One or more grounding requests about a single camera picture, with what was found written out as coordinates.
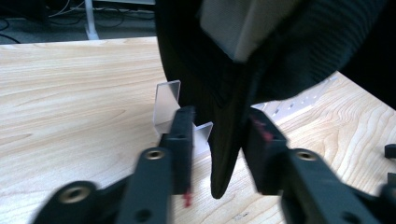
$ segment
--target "black fabric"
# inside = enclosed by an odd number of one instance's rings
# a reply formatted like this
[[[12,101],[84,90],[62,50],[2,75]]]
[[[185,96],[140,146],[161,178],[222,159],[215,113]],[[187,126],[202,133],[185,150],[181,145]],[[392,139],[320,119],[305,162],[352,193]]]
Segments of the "black fabric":
[[[341,73],[396,109],[396,1],[388,1],[366,41]]]
[[[168,80],[181,81],[179,103],[194,105],[197,124],[214,122],[209,138],[211,192],[228,187],[244,145],[253,103],[286,99],[344,66],[385,0],[305,0],[263,41],[246,64],[233,63],[199,27],[199,1],[157,0],[156,26]]]

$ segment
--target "wooden table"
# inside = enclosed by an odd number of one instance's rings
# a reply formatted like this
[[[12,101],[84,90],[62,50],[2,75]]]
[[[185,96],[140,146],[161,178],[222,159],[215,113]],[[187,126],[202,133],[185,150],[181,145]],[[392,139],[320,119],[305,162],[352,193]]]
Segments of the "wooden table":
[[[51,193],[76,180],[106,187],[154,147],[155,38],[0,46],[0,223],[27,223]],[[396,173],[396,113],[340,76],[314,107],[279,127],[291,147],[321,154],[349,185],[375,193]],[[175,196],[176,223],[280,223],[278,197],[255,193],[242,156],[220,200],[210,157],[194,161],[193,206]]]

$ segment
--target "floor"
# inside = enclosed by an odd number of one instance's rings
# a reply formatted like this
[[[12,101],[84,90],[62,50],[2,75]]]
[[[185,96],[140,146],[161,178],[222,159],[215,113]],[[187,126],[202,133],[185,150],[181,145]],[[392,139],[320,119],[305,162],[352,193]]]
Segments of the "floor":
[[[49,22],[24,18],[0,20],[0,45],[87,40],[86,13],[74,6],[66,13],[52,12]],[[100,7],[94,11],[96,32],[100,39],[155,36],[154,13],[150,10]]]

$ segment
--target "wood grain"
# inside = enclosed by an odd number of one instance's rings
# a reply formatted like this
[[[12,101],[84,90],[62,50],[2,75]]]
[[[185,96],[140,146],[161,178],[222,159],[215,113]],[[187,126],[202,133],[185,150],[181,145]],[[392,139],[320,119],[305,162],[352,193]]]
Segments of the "wood grain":
[[[157,143],[155,86],[164,82],[155,38],[0,46],[0,223],[27,223],[75,180],[100,188],[132,172]],[[281,120],[291,147],[318,152],[348,184],[375,193],[396,172],[396,113],[340,76],[308,111]],[[194,161],[193,205],[176,223],[281,223],[278,197],[255,193],[242,156],[220,200],[210,157]]]

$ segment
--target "cable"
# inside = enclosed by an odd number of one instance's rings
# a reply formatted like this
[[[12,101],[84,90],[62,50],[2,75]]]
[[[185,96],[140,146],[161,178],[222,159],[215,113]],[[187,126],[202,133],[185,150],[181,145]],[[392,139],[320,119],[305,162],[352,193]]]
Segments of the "cable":
[[[9,35],[2,35],[2,34],[0,34],[0,36],[2,36],[2,37],[4,37],[4,38],[7,38],[7,39],[10,39],[10,40],[14,41],[14,42],[17,43],[17,44],[20,44],[20,43],[21,43],[20,41],[18,41],[18,40],[15,39],[15,38],[12,38],[12,37],[9,36]]]
[[[70,22],[70,23],[60,23],[57,21],[50,21],[50,23],[55,24],[55,25],[76,25],[79,22],[82,21],[82,19],[84,19],[85,15],[80,16],[76,21]]]
[[[4,31],[9,27],[9,21],[4,18],[0,18],[0,20],[6,22],[6,26],[0,29],[0,31]]]
[[[64,11],[66,8],[67,8],[67,5],[69,4],[69,2],[70,2],[70,0],[68,0],[67,1],[67,4],[66,4],[66,6],[64,7],[64,9],[62,9],[61,11],[59,11],[58,13],[55,13],[55,14],[53,14],[53,15],[50,15],[49,17],[50,18],[52,18],[52,17],[56,17],[56,16],[59,16],[59,15],[63,15],[63,14],[66,14],[66,13],[69,13],[69,12],[72,12],[72,11],[74,11],[74,10],[76,10],[76,9],[78,9],[79,7],[81,7],[82,6],[82,4],[84,4],[85,2],[84,1],[82,1],[78,6],[76,6],[76,7],[74,7],[74,8],[72,8],[72,9],[70,9],[70,10],[68,10],[68,11]]]
[[[62,12],[64,12],[64,10],[69,6],[69,4],[70,4],[70,0],[67,0],[67,3],[66,3],[66,5],[64,6],[64,8],[62,8],[62,10],[60,10],[59,12],[57,12],[57,13],[55,13],[55,14],[53,14],[53,15],[50,15],[49,17],[54,17],[54,16],[57,16],[57,15],[60,15]]]

